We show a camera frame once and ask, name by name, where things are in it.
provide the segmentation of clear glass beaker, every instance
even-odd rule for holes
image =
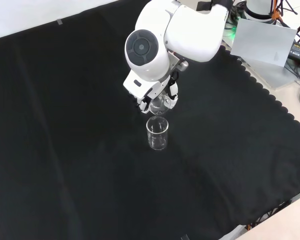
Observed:
[[[154,115],[165,114],[171,106],[171,100],[165,91],[162,91],[159,96],[151,100],[149,108]]]
[[[154,150],[162,150],[168,144],[168,121],[161,116],[150,117],[146,123],[148,143]]]

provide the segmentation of white table surface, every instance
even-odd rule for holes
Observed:
[[[300,240],[300,199],[254,227],[238,240]]]
[[[0,38],[116,0],[0,0]]]

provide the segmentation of black tablecloth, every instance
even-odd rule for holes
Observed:
[[[300,124],[224,48],[149,148],[123,87],[146,2],[0,39],[0,240],[215,240],[300,192]]]

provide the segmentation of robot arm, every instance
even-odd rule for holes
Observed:
[[[215,1],[209,14],[175,0],[152,0],[142,10],[125,43],[131,71],[123,85],[143,113],[164,90],[171,100],[169,107],[177,103],[178,86],[171,75],[176,68],[184,71],[188,63],[174,53],[201,63],[217,53],[232,0]]]

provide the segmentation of black fabric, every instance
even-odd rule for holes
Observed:
[[[150,149],[123,87],[146,2],[0,39],[0,240],[216,240],[300,192],[299,123],[223,48]]]

